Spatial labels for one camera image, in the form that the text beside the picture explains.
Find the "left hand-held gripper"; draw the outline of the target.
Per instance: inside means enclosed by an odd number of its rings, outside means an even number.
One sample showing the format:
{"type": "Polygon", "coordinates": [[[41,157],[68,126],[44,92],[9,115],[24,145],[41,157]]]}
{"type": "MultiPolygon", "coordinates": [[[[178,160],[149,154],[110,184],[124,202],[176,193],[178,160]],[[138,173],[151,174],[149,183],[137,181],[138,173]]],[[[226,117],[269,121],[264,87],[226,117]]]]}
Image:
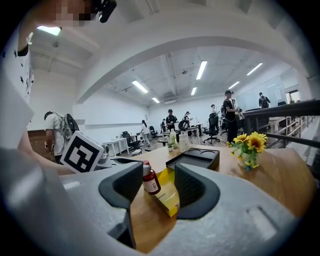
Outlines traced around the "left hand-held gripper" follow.
{"type": "Polygon", "coordinates": [[[88,173],[109,169],[112,165],[143,163],[128,157],[111,157],[97,142],[80,131],[75,133],[67,143],[60,162],[75,173],[88,173]]]}

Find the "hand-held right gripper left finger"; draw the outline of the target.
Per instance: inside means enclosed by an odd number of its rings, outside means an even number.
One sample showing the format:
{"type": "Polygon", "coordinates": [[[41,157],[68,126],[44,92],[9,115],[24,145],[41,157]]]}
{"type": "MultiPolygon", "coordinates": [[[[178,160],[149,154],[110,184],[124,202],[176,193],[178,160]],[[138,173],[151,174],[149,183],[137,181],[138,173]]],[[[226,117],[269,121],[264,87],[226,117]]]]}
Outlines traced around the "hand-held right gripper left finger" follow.
{"type": "Polygon", "coordinates": [[[49,255],[143,256],[130,217],[142,174],[140,161],[83,174],[49,173],[49,255]]]}

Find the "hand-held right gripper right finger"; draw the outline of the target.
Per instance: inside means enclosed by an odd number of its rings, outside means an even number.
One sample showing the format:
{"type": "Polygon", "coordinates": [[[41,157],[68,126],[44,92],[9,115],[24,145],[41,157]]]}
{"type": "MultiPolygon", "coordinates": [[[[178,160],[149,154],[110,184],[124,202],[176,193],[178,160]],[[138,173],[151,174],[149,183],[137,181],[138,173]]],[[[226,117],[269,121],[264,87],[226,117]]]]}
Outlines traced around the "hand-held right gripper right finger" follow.
{"type": "Polygon", "coordinates": [[[272,256],[299,219],[251,182],[175,165],[180,208],[151,256],[272,256]]]}

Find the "small red bottle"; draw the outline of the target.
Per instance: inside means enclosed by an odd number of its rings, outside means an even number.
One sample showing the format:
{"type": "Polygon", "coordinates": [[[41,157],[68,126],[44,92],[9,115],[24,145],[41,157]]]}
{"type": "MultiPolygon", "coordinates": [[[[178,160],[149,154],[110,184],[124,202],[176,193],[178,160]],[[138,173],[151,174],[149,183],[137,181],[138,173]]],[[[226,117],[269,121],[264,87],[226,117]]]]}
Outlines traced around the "small red bottle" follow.
{"type": "Polygon", "coordinates": [[[150,195],[156,195],[161,191],[161,185],[159,183],[157,174],[152,169],[148,160],[143,161],[142,182],[144,189],[150,195]]]}

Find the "black box with yellow tray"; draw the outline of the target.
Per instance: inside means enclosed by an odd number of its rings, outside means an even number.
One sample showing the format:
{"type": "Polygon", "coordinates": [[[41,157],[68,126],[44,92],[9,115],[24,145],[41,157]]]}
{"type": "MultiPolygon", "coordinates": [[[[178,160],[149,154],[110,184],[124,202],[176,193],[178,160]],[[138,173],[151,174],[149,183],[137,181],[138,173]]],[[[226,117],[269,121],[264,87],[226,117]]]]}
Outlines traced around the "black box with yellow tray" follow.
{"type": "Polygon", "coordinates": [[[220,152],[211,149],[190,148],[166,162],[166,168],[157,173],[161,186],[155,199],[172,217],[178,220],[196,220],[211,211],[220,199],[220,189],[211,179],[183,164],[216,170],[220,152]]]}

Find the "person's left forearm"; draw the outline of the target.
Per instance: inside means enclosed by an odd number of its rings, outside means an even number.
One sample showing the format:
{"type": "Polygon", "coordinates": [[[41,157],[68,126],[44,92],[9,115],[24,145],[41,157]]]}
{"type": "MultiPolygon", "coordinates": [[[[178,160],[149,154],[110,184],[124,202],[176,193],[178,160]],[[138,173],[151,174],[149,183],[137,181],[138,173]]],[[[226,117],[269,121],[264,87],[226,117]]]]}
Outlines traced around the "person's left forearm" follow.
{"type": "Polygon", "coordinates": [[[17,149],[19,152],[21,152],[25,156],[28,156],[33,161],[36,161],[42,168],[55,170],[58,173],[58,175],[60,175],[60,176],[75,174],[71,169],[69,169],[65,165],[61,165],[61,164],[57,164],[55,162],[52,162],[52,161],[44,158],[43,156],[39,155],[38,153],[36,153],[32,149],[27,130],[24,131],[24,133],[20,139],[20,142],[18,144],[17,149]]]}

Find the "pale green drink bottle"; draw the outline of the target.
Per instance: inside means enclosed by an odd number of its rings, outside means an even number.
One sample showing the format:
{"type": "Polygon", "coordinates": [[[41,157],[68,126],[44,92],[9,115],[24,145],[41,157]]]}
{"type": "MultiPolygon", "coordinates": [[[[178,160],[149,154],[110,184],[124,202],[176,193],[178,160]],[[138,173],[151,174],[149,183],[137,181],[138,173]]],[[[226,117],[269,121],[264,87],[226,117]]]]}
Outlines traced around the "pale green drink bottle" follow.
{"type": "Polygon", "coordinates": [[[177,146],[177,134],[176,131],[174,129],[170,130],[170,134],[169,134],[169,139],[170,139],[170,145],[176,149],[177,146]]]}

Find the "white patterned bottle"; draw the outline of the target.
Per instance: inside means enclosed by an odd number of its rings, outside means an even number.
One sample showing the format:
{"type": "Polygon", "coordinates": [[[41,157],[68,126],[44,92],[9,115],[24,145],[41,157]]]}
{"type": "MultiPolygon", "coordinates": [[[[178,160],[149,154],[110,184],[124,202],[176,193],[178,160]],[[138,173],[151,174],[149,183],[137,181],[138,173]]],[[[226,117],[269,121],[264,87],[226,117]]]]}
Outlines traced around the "white patterned bottle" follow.
{"type": "Polygon", "coordinates": [[[188,133],[185,131],[181,131],[179,134],[179,148],[181,153],[190,149],[188,133]]]}

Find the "black backpack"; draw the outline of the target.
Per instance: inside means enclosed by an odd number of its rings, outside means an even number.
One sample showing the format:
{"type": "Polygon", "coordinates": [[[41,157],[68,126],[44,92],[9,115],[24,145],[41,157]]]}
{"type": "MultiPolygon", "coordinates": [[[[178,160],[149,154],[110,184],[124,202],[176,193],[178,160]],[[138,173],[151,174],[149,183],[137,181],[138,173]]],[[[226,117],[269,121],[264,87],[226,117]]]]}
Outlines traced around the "black backpack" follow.
{"type": "Polygon", "coordinates": [[[64,134],[64,138],[69,141],[71,139],[71,137],[73,136],[73,134],[76,131],[79,131],[79,126],[77,124],[77,122],[74,120],[74,118],[67,113],[63,119],[62,119],[62,131],[64,134]]]}

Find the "sunflower bouquet in vase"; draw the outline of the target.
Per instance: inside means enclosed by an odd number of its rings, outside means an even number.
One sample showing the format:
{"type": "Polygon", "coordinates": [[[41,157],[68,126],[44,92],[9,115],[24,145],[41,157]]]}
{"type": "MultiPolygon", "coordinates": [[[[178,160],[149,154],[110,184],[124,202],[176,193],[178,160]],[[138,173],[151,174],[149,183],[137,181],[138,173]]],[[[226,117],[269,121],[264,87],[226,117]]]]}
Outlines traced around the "sunflower bouquet in vase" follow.
{"type": "Polygon", "coordinates": [[[260,166],[257,158],[266,149],[267,141],[266,134],[254,131],[249,135],[238,135],[226,145],[232,148],[231,154],[236,156],[238,165],[248,172],[260,166]]]}

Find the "ceiling light panels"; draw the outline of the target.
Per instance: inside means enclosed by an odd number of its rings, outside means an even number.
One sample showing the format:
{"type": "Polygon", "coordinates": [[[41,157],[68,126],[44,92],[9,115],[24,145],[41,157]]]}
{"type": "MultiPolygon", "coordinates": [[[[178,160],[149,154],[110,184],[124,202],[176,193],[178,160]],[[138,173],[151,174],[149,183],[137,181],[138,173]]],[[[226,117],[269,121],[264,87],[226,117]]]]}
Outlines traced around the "ceiling light panels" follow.
{"type": "Polygon", "coordinates": [[[231,36],[159,23],[37,30],[31,56],[34,68],[75,80],[78,104],[109,95],[144,106],[223,92],[263,58],[231,36]]]}

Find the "black stair railing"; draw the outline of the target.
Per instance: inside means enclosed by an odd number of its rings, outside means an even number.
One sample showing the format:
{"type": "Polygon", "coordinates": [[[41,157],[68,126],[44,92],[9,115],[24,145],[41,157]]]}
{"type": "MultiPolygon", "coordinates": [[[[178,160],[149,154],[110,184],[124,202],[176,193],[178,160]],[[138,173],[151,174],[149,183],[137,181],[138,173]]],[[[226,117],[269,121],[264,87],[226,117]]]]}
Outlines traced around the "black stair railing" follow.
{"type": "MultiPolygon", "coordinates": [[[[320,100],[307,100],[298,103],[285,104],[281,106],[266,108],[266,109],[256,109],[249,110],[244,113],[244,121],[246,124],[245,132],[247,134],[251,132],[260,132],[262,129],[267,128],[270,124],[259,125],[260,119],[266,118],[277,118],[278,121],[287,120],[287,118],[296,117],[302,118],[306,117],[306,122],[309,123],[309,117],[320,117],[320,100]]],[[[292,136],[291,133],[288,135],[281,134],[281,129],[270,133],[267,132],[266,136],[268,138],[276,139],[271,145],[282,141],[298,143],[301,145],[309,146],[312,148],[320,149],[320,141],[315,141],[312,139],[301,138],[298,136],[292,136]]]]}

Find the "white star-print shirt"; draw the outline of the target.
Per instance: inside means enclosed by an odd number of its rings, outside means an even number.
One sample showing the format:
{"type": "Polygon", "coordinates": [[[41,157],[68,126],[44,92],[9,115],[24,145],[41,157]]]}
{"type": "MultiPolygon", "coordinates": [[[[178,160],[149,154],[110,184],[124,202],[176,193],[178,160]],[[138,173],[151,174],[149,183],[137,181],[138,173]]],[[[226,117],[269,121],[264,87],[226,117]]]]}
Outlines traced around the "white star-print shirt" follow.
{"type": "Polygon", "coordinates": [[[20,22],[0,53],[0,148],[32,154],[27,126],[34,73],[27,36],[32,32],[20,22]]]}

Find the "window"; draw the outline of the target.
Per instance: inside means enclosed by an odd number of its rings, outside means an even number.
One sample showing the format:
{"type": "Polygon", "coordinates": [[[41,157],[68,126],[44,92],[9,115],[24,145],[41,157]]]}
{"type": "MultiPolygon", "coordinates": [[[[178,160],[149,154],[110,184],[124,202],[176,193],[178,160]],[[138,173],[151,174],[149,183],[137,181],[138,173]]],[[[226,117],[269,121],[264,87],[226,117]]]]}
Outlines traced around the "window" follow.
{"type": "Polygon", "coordinates": [[[300,102],[301,98],[300,98],[299,91],[296,89],[296,90],[287,92],[286,100],[288,104],[300,102]]]}

